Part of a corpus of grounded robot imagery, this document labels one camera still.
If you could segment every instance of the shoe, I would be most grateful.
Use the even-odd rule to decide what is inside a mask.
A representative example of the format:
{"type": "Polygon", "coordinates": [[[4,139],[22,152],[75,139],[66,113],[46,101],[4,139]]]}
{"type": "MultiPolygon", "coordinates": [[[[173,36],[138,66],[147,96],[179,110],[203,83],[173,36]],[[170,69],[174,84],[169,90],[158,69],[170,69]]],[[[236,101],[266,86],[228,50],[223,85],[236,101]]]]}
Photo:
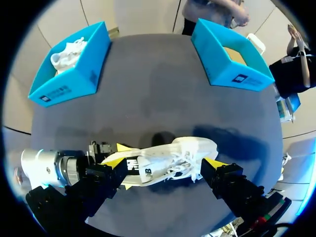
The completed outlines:
{"type": "Polygon", "coordinates": [[[64,51],[52,54],[50,61],[57,73],[61,74],[69,68],[73,68],[86,45],[87,42],[81,37],[73,43],[66,43],[64,51]]]}
{"type": "Polygon", "coordinates": [[[201,163],[204,157],[215,159],[217,145],[212,140],[200,137],[180,137],[171,144],[116,152],[101,164],[126,158],[128,174],[122,185],[149,186],[163,180],[191,177],[200,180],[201,163]]]}

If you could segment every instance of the shoelace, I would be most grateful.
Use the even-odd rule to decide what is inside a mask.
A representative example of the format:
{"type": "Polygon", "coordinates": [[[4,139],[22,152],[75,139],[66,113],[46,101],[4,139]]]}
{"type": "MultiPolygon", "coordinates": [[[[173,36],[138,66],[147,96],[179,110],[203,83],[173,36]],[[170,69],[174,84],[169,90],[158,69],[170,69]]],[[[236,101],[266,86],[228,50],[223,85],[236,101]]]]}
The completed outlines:
{"type": "Polygon", "coordinates": [[[200,180],[202,178],[200,174],[201,165],[193,154],[194,153],[190,151],[185,151],[184,154],[172,154],[174,159],[167,173],[174,174],[174,176],[169,179],[177,180],[191,176],[192,181],[195,183],[196,179],[200,180]]]}

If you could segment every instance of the blue cardboard box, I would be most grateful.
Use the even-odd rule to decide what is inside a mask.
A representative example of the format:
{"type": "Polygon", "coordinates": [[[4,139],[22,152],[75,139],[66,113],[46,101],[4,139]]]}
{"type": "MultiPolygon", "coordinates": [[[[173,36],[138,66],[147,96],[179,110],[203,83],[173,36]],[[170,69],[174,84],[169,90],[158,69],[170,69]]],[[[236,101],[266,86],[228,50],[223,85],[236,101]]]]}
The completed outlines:
{"type": "Polygon", "coordinates": [[[48,107],[80,96],[94,94],[103,62],[111,40],[105,22],[88,26],[67,37],[54,46],[40,66],[30,93],[29,99],[48,107]],[[50,57],[66,47],[67,42],[74,42],[81,37],[87,41],[79,60],[73,68],[56,75],[50,57]]]}
{"type": "Polygon", "coordinates": [[[261,91],[275,81],[255,46],[231,29],[199,19],[192,43],[211,85],[261,91]],[[239,53],[245,64],[234,61],[225,48],[239,53]]]}

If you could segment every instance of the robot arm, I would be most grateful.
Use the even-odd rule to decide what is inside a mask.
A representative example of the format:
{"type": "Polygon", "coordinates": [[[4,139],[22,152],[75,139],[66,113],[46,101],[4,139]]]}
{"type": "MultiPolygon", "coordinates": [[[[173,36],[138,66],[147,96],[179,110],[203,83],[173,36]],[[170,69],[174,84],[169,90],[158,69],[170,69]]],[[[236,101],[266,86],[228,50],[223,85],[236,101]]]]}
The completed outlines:
{"type": "MultiPolygon", "coordinates": [[[[113,236],[84,221],[94,216],[107,198],[113,198],[127,175],[126,159],[99,164],[116,152],[116,147],[92,142],[86,155],[69,151],[23,152],[22,168],[33,188],[26,195],[26,201],[49,234],[102,233],[103,236],[113,236]],[[65,187],[66,195],[52,185],[65,187]]],[[[222,198],[233,214],[244,220],[237,229],[238,235],[273,236],[271,229],[288,209],[291,200],[283,199],[279,193],[265,198],[264,187],[257,187],[242,172],[243,169],[236,164],[205,158],[200,173],[216,198],[222,198]]]]}

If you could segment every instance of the round table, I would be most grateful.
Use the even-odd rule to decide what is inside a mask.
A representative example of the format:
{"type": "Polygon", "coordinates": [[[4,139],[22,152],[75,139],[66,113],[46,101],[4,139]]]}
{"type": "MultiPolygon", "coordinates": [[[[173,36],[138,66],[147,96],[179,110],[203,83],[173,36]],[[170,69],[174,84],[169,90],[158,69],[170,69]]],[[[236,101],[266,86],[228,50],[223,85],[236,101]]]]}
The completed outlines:
{"type": "MultiPolygon", "coordinates": [[[[34,149],[84,150],[91,140],[145,148],[175,137],[215,141],[218,160],[235,162],[269,191],[280,176],[280,119],[269,87],[210,86],[190,37],[115,39],[98,91],[49,108],[36,106],[34,149]]],[[[89,224],[125,237],[198,237],[234,218],[202,179],[119,190],[89,224]]]]}

